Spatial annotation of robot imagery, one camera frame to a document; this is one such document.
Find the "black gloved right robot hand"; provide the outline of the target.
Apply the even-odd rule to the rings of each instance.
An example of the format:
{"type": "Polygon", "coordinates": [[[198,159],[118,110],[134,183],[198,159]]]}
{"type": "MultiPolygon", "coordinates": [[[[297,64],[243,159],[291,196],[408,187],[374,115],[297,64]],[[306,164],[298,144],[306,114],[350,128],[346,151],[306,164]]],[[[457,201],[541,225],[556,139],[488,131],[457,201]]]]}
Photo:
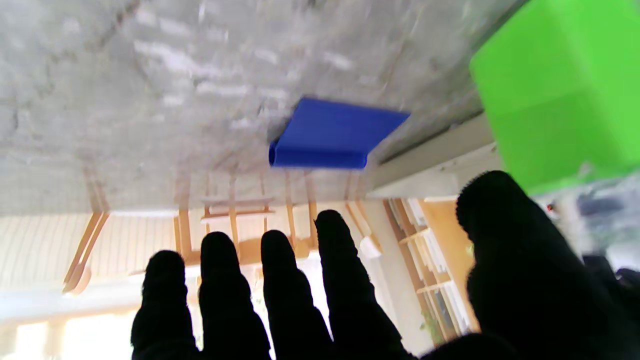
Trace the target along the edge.
{"type": "MultiPolygon", "coordinates": [[[[437,346],[424,360],[637,360],[639,289],[605,280],[570,248],[546,212],[510,174],[488,171],[457,198],[473,244],[466,289],[480,333],[437,346]]],[[[375,297],[351,231],[336,210],[315,220],[329,323],[288,238],[262,236],[269,330],[254,311],[235,246],[222,232],[201,244],[198,299],[203,348],[188,308],[185,261],[154,254],[132,322],[134,360],[413,360],[375,297]]]]}

